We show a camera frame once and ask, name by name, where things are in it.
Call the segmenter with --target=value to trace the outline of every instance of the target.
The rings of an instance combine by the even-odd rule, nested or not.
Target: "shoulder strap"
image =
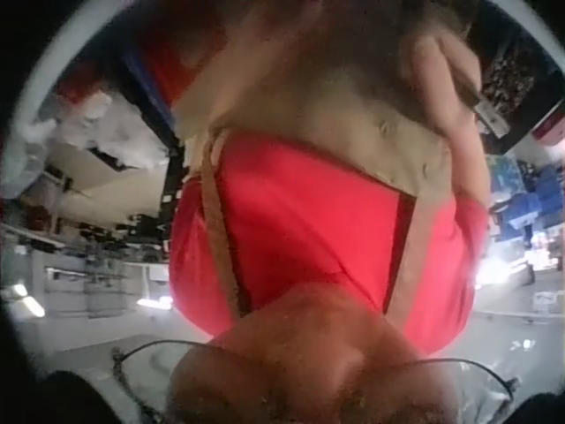
[[[228,301],[234,319],[251,313],[251,301],[247,290],[239,284],[233,266],[230,238],[222,210],[222,199],[215,180],[215,169],[212,164],[212,152],[215,143],[221,137],[229,135],[225,129],[211,130],[204,147],[202,160],[201,184],[202,206],[206,220],[208,244],[214,259],[215,269],[223,294]]]
[[[416,199],[412,220],[404,244],[403,257],[389,301],[384,306],[388,320],[402,330],[416,298],[418,285],[426,265],[427,248],[432,237],[433,219],[437,212],[435,202],[429,196]]]

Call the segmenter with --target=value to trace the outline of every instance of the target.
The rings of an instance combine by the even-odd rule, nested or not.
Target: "wall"
[[[560,161],[565,156],[565,140],[556,146],[544,147],[529,134],[516,144],[509,153],[518,160],[541,168]]]

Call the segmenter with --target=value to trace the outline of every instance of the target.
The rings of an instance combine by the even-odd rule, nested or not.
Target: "eyeglasses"
[[[269,366],[222,348],[160,340],[128,353],[115,349],[112,357],[113,375],[144,422],[170,422],[165,410],[186,423],[301,422],[292,416],[285,389]],[[181,360],[181,371],[173,375]],[[430,375],[441,384],[430,387]],[[168,399],[171,379],[183,381],[181,405]],[[343,424],[495,424],[510,412],[516,383],[471,360],[432,359],[367,369],[344,391],[336,413]],[[218,384],[229,388],[230,401]]]

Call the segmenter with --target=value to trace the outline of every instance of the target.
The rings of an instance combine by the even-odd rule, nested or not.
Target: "finger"
[[[459,71],[478,91],[482,86],[480,62],[477,55],[457,35],[447,28],[437,30],[436,39],[449,65]]]
[[[460,103],[451,77],[448,60],[441,52],[434,37],[424,35],[416,42],[411,56],[416,89],[432,122],[440,130],[450,123],[445,117],[453,115],[453,108]]]

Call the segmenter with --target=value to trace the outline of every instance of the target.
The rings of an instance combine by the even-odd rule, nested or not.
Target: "hand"
[[[460,100],[453,70],[480,91],[477,56],[455,34],[431,26],[407,40],[403,76],[418,91],[430,124],[453,148],[469,138],[479,140],[475,114]]]
[[[459,98],[458,79],[481,87],[480,64],[456,35],[441,26],[428,27],[407,40],[401,72],[418,91],[430,124],[451,150],[456,193],[490,204],[490,174],[475,114]]]

